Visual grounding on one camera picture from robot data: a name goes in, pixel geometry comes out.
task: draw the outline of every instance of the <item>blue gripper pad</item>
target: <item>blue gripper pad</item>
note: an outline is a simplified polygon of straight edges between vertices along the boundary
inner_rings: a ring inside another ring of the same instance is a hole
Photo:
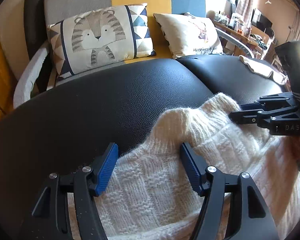
[[[208,189],[205,171],[208,164],[204,158],[195,154],[188,143],[181,144],[180,157],[192,189],[202,197],[204,191]]]
[[[105,153],[93,161],[93,173],[96,177],[96,187],[94,189],[96,196],[100,196],[106,190],[118,155],[118,146],[115,143],[110,143]]]

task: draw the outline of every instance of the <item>beige cloth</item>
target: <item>beige cloth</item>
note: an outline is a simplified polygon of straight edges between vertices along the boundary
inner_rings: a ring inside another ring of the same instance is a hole
[[[260,76],[264,76],[265,78],[271,78],[274,82],[278,85],[284,85],[287,80],[288,76],[283,75],[277,71],[274,71],[269,66],[262,64],[260,62],[256,62],[252,59],[249,59],[245,56],[240,55],[239,59],[248,66],[249,70],[252,73],[259,74]]]
[[[290,140],[256,125],[235,125],[228,114],[238,109],[218,94],[197,109],[167,110],[159,117],[146,141],[117,161],[106,192],[95,198],[110,240],[189,239],[203,198],[192,190],[180,162],[182,142],[225,173],[247,171],[270,207],[280,239],[286,237],[300,217],[300,173]],[[226,198],[220,239],[228,210]],[[69,211],[79,239],[73,195]]]

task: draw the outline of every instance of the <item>sofa armrest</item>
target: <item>sofa armrest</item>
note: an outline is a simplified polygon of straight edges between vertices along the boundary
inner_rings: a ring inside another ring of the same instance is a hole
[[[39,76],[42,64],[49,53],[49,43],[45,41],[37,50],[23,74],[21,75],[13,96],[13,108],[17,108],[24,102],[30,100],[30,93],[34,83]]]
[[[222,30],[216,28],[217,34],[219,37],[226,39],[227,41],[230,41],[235,46],[237,46],[239,49],[243,50],[243,52],[246,54],[246,57],[254,58],[254,55],[246,45],[244,45],[242,42],[238,41],[236,38],[232,37],[228,33],[223,32]]]

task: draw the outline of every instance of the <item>deer pillow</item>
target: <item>deer pillow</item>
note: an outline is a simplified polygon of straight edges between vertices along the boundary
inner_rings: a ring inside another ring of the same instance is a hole
[[[103,8],[47,26],[59,78],[155,55],[146,6],[143,3]]]
[[[161,26],[173,58],[198,54],[222,53],[217,31],[209,18],[191,14],[153,14]]]

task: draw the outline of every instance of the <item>leather surface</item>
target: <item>leather surface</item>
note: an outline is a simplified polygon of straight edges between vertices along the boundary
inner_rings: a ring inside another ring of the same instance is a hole
[[[109,142],[136,147],[157,117],[199,107],[213,94],[183,65],[153,59],[102,70],[59,85],[0,121],[0,224],[15,237],[51,172],[89,164]]]
[[[274,81],[252,73],[239,57],[224,55],[195,55],[177,59],[216,94],[226,93],[239,104],[251,103],[260,96],[284,91]]]
[[[23,25],[29,59],[31,59],[42,44],[47,40],[47,29],[44,19],[43,0],[25,0],[23,9]],[[52,62],[47,57],[35,81],[40,93],[47,90],[52,70]]]

